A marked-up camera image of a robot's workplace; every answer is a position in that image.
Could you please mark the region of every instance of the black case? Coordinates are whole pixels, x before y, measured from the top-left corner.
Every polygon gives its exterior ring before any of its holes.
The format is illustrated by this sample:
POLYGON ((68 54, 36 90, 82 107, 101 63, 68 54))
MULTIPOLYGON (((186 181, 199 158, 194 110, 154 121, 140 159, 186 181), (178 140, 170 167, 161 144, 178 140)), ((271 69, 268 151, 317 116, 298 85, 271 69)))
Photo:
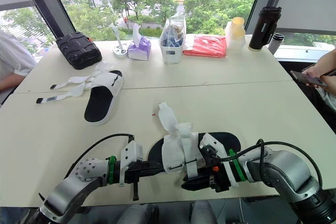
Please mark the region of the black case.
POLYGON ((75 69, 86 68, 101 60, 98 47, 79 31, 57 38, 56 44, 75 69))

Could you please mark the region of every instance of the white slide sandal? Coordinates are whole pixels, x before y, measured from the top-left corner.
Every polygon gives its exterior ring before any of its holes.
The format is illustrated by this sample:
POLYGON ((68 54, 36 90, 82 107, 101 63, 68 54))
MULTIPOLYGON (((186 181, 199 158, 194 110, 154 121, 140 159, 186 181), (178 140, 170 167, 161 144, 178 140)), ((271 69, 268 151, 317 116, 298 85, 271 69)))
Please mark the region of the white slide sandal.
POLYGON ((119 70, 101 73, 93 79, 84 114, 88 124, 98 126, 106 123, 122 84, 123 77, 119 70))

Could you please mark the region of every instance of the tissue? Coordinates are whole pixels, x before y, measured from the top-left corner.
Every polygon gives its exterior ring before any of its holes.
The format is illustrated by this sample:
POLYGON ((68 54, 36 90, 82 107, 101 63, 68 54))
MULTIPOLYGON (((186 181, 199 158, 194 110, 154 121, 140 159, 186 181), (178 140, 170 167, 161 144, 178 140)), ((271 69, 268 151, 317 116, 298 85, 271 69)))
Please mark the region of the tissue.
POLYGON ((133 26, 133 41, 128 47, 128 57, 135 60, 148 60, 151 51, 151 42, 139 34, 140 26, 133 26))

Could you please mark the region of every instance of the white sleeve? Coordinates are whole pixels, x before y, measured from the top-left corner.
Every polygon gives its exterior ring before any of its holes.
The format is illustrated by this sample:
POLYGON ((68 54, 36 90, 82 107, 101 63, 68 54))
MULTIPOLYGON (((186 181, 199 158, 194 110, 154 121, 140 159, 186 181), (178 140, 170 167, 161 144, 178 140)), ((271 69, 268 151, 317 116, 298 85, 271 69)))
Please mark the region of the white sleeve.
POLYGON ((15 74, 27 76, 36 65, 35 59, 16 38, 0 35, 0 60, 12 66, 15 74))

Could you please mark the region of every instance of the red cloth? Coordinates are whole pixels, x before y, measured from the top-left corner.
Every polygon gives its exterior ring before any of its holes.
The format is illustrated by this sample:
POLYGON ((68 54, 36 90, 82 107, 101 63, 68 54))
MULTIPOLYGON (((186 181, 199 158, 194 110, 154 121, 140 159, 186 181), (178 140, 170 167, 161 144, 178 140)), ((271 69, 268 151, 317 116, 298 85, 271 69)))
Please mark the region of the red cloth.
POLYGON ((193 48, 184 50, 183 54, 223 58, 226 56, 225 37, 215 35, 194 35, 193 48))

